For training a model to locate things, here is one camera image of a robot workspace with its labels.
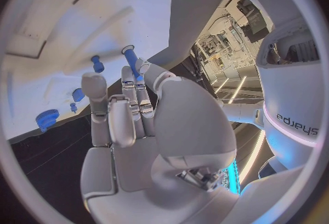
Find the small blue cap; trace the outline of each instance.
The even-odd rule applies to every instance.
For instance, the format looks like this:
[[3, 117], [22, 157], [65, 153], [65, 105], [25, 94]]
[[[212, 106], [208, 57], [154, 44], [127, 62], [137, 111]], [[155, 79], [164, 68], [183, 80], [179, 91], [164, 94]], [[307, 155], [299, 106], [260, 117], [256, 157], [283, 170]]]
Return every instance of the small blue cap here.
[[47, 110], [39, 114], [36, 117], [36, 122], [41, 129], [41, 132], [46, 132], [48, 127], [54, 125], [58, 117], [59, 112], [56, 109]]
[[77, 105], [75, 104], [75, 102], [71, 103], [70, 106], [71, 106], [71, 111], [72, 111], [73, 113], [76, 113], [76, 112], [78, 111], [78, 107], [77, 107]]
[[72, 93], [72, 97], [74, 102], [80, 102], [84, 98], [84, 93], [82, 92], [82, 89], [75, 89], [75, 91]]
[[104, 65], [99, 61], [99, 56], [93, 56], [91, 60], [94, 63], [94, 71], [96, 73], [101, 73], [105, 69]]

